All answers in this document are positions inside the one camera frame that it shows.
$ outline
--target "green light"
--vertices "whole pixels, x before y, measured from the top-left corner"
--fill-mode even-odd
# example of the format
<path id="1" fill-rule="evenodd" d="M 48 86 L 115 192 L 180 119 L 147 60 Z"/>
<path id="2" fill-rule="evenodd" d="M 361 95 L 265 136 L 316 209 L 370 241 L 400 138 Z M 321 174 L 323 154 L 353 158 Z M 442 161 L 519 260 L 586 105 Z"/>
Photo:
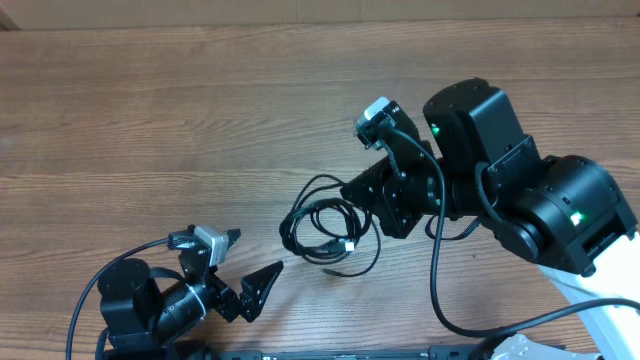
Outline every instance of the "green light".
<path id="1" fill-rule="evenodd" d="M 584 219 L 584 215 L 582 215 L 579 211 L 576 211 L 573 213 L 573 215 L 571 215 L 571 222 L 573 223 L 574 226 L 578 226 L 578 224 L 580 224 L 580 221 L 582 221 L 582 219 Z"/>

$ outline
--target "large robotic arm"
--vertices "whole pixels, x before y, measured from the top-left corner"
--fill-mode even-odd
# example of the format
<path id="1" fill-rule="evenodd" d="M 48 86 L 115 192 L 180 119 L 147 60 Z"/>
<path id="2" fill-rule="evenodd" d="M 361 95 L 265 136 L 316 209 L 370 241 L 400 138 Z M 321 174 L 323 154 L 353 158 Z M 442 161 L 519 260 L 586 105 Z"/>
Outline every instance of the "large robotic arm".
<path id="1" fill-rule="evenodd" d="M 540 265 L 571 303 L 640 301 L 637 220 L 606 170 L 581 156 L 540 158 L 506 94 L 481 79 L 440 91 L 423 112 L 442 152 L 444 194 L 425 154 L 394 136 L 403 132 L 433 156 L 395 101 L 381 98 L 355 121 L 365 149 L 388 156 L 341 194 L 376 215 L 385 235 L 405 238 L 423 215 L 439 214 L 444 199 L 447 217 L 478 216 L 505 249 Z M 581 318 L 606 359 L 640 358 L 636 310 L 600 307 Z"/>

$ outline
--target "wooden table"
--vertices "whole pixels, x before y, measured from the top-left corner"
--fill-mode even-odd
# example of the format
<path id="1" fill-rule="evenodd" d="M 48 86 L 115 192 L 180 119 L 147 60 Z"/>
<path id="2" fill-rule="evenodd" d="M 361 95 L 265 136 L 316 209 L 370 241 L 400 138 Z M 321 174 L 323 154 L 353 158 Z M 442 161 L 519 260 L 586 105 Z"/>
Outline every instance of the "wooden table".
<path id="1" fill-rule="evenodd" d="M 317 173 L 348 180 L 383 155 L 351 136 L 352 118 L 378 96 L 432 139 L 424 102 L 479 76 L 507 91 L 541 154 L 598 161 L 639 212 L 639 59 L 638 18 L 2 33 L 0 358 L 61 358 L 91 276 L 189 223 L 243 230 L 220 271 L 236 289 L 285 261 L 256 322 L 212 315 L 192 332 L 219 349 L 469 342 L 431 309 L 424 221 L 406 240 L 385 238 L 366 276 L 332 278 L 282 248 L 277 228 L 296 194 Z M 374 251 L 369 234 L 335 268 L 362 269 Z M 177 269 L 177 255 L 141 257 Z M 443 245 L 439 279 L 447 316 L 469 328 L 566 304 L 486 230 Z M 94 290 L 75 358 L 93 358 L 104 326 Z M 595 350 L 576 316 L 524 333 Z"/>

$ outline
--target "wooden surface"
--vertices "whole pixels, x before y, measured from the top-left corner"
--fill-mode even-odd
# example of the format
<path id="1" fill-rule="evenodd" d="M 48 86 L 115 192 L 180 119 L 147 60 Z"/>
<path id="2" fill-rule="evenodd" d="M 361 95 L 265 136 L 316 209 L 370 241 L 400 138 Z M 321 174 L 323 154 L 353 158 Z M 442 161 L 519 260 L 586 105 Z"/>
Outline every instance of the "wooden surface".
<path id="1" fill-rule="evenodd" d="M 256 322 L 212 315 L 192 332 L 218 348 L 469 342 L 431 310 L 424 221 L 407 240 L 385 238 L 376 267 L 354 279 L 322 274 L 277 235 L 312 175 L 351 179 L 382 156 L 351 136 L 352 118 L 380 95 L 432 139 L 424 102 L 459 80 L 489 79 L 541 154 L 598 161 L 640 211 L 638 18 L 5 32 L 0 50 L 2 359 L 61 358 L 91 276 L 189 223 L 243 230 L 220 271 L 236 289 L 241 276 L 285 261 Z M 301 236 L 320 240 L 308 229 Z M 336 268 L 362 269 L 374 250 L 369 234 Z M 178 268 L 177 255 L 142 258 Z M 458 325 L 497 326 L 566 304 L 486 230 L 445 243 L 441 256 L 440 298 Z M 103 327 L 93 291 L 75 358 L 92 359 Z M 576 316 L 525 334 L 595 349 Z"/>
<path id="2" fill-rule="evenodd" d="M 633 16 L 638 0 L 0 0 L 23 30 Z"/>

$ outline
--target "green led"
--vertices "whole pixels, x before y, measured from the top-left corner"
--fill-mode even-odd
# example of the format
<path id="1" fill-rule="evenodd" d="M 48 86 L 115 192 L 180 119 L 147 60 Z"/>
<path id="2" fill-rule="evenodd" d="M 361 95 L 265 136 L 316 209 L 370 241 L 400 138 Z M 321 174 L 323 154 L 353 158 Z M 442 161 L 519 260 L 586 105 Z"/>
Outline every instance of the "green led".
<path id="1" fill-rule="evenodd" d="M 584 215 L 582 215 L 579 211 L 576 211 L 573 213 L 573 215 L 571 215 L 571 222 L 573 223 L 574 226 L 578 226 L 578 224 L 580 224 L 580 221 L 582 221 L 582 219 L 584 219 Z"/>

